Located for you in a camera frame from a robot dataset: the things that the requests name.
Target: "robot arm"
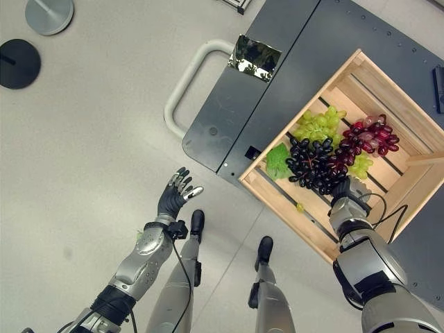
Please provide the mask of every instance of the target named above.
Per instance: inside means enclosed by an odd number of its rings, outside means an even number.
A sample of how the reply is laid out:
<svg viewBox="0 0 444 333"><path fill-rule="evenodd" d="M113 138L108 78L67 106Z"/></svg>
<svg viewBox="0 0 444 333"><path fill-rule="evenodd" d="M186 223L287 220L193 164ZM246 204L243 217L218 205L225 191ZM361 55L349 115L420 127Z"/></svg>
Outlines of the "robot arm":
<svg viewBox="0 0 444 333"><path fill-rule="evenodd" d="M191 182L191 177L186 178L188 174L185 168L173 174L160 197L155 221L145 225L133 251L120 263L106 288L64 333L120 331L135 303L154 283L161 265L171 254L174 239L187 236L185 223L176 222L177 215L188 200L203 191L202 187L185 188Z"/></svg>
<svg viewBox="0 0 444 333"><path fill-rule="evenodd" d="M444 333L406 288L407 275L385 240L366 220L370 192L356 178L333 191L330 223L341 242L333 263L344 296L362 309L364 333Z"/></svg>

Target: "metal screw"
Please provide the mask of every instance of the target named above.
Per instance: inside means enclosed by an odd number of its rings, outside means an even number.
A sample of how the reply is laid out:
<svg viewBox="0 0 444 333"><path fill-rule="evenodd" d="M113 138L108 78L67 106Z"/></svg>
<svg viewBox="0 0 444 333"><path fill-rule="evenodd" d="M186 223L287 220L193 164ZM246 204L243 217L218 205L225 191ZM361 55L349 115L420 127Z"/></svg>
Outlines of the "metal screw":
<svg viewBox="0 0 444 333"><path fill-rule="evenodd" d="M210 129L208 130L208 132L210 132L210 135L216 135L217 134L217 128L215 127L210 127Z"/></svg>

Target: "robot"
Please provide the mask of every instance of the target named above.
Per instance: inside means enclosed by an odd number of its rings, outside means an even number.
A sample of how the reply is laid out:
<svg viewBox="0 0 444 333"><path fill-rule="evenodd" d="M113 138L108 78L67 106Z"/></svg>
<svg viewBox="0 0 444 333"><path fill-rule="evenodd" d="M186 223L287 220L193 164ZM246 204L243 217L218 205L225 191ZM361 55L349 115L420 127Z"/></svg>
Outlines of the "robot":
<svg viewBox="0 0 444 333"><path fill-rule="evenodd" d="M91 307L58 333L119 333L129 315L135 324L132 308L154 283L172 250L179 262L157 300L146 333L190 331L193 290L200 283L198 250L205 216L200 210L193 213L190 238L179 256L174 241L186 238L188 230L184 221L176 222L176 218L180 208L203 191L202 187L185 189L191 182L188 174L186 168L174 173L160 197L156 219L145 225L131 254ZM405 272L366 220L370 193L358 179L347 178L334 190L330 211L330 223L341 244L333 270L345 298L362 310L363 333L444 333L425 306L409 293ZM257 278L248 305L257 309L257 333L294 333L290 306L269 266L272 249L273 240L265 236L257 251Z"/></svg>

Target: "gray round base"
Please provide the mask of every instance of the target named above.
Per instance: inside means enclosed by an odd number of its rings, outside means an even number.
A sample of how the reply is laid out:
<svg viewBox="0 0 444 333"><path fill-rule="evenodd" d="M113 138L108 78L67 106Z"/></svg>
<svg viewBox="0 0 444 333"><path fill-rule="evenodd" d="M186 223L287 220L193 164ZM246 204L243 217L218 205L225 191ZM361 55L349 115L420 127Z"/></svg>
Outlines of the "gray round base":
<svg viewBox="0 0 444 333"><path fill-rule="evenodd" d="M71 22L73 13L72 0L29 0L25 18L36 33L48 36L65 29Z"/></svg>

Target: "gray floor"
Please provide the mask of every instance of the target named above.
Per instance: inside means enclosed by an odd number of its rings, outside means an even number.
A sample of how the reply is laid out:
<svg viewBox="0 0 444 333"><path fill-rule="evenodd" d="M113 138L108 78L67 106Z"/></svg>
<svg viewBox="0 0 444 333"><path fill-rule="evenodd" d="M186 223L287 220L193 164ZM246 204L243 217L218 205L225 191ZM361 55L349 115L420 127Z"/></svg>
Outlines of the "gray floor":
<svg viewBox="0 0 444 333"><path fill-rule="evenodd" d="M163 105L194 51L212 38L235 41L264 0L252 0L243 17L215 0L74 2L71 26L53 37L26 25L25 1L0 3L0 42L24 38L42 56L29 88L0 89L0 330L55 332L89 306L155 216L171 173L186 165L205 193L181 217L197 207L207 215L193 332L254 332L246 301L265 234L275 239L272 265L298 331L359 332L360 313L332 269L246 191L190 160L163 123ZM444 12L429 2L358 2L444 58ZM206 62L178 111L184 126L225 63L223 55ZM170 258L136 307L142 332L175 263Z"/></svg>

